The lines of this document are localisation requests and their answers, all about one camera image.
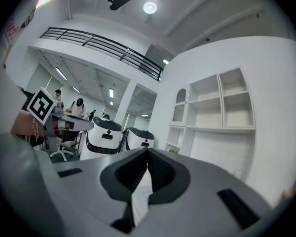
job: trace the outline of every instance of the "white robot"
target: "white robot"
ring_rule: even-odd
[[[123,132],[120,142],[119,152],[128,151],[136,148],[152,148],[154,135],[148,131],[140,131],[136,128],[127,128]]]
[[[94,128],[87,132],[80,160],[93,159],[118,153],[119,139],[122,134],[120,124],[94,117]]]

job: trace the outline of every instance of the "ceiling beam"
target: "ceiling beam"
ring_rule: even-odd
[[[187,17],[189,14],[191,14],[196,8],[200,7],[202,4],[204,4],[208,0],[194,0],[185,10],[176,17],[176,19],[167,27],[167,29],[164,31],[165,35],[169,35],[173,29],[181,23],[181,21]]]
[[[138,88],[137,91],[134,93],[134,96],[137,97],[142,92],[142,89]]]
[[[138,96],[135,96],[135,95],[133,95],[133,97],[135,97],[135,98],[137,98],[137,99],[140,99],[140,100],[142,100],[142,101],[144,101],[144,102],[146,102],[146,103],[148,103],[148,104],[150,104],[150,105],[154,105],[154,103],[151,103],[151,102],[147,101],[147,100],[144,99],[144,98],[141,98],[141,97],[138,97]]]
[[[237,14],[234,14],[222,21],[220,21],[219,23],[215,24],[214,26],[210,27],[209,29],[207,29],[206,31],[204,31],[203,33],[201,33],[197,38],[193,39],[192,41],[190,41],[186,46],[184,46],[183,51],[187,51],[190,48],[194,47],[198,42],[201,42],[204,38],[206,38],[207,36],[217,32],[218,30],[244,18],[247,16],[250,16],[251,14],[255,14],[258,12],[263,11],[264,8],[261,5],[257,5],[251,8],[248,8],[244,11],[238,12]]]

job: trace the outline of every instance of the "black metal railing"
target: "black metal railing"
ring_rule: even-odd
[[[140,53],[111,39],[96,34],[58,27],[49,27],[42,39],[60,40],[85,46],[114,57],[159,81],[163,68]]]

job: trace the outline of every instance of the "black vent slot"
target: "black vent slot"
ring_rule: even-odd
[[[141,154],[115,172],[116,179],[132,193],[136,190],[147,170],[147,154]]]
[[[259,220],[257,215],[232,190],[223,190],[217,194],[242,229],[246,229]]]
[[[102,138],[103,139],[107,139],[107,140],[112,140],[113,139],[113,136],[110,135],[110,134],[103,133]]]
[[[66,177],[66,176],[72,176],[83,172],[80,168],[72,168],[64,171],[57,172],[60,178]]]
[[[148,170],[151,175],[153,192],[170,184],[176,175],[170,164],[154,154],[149,155]]]

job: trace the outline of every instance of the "black stripe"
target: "black stripe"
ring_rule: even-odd
[[[80,168],[72,168],[64,171],[57,172],[60,178],[66,177],[66,176],[72,176],[83,172]]]
[[[217,194],[242,229],[246,229],[259,220],[257,215],[231,189],[222,190]]]

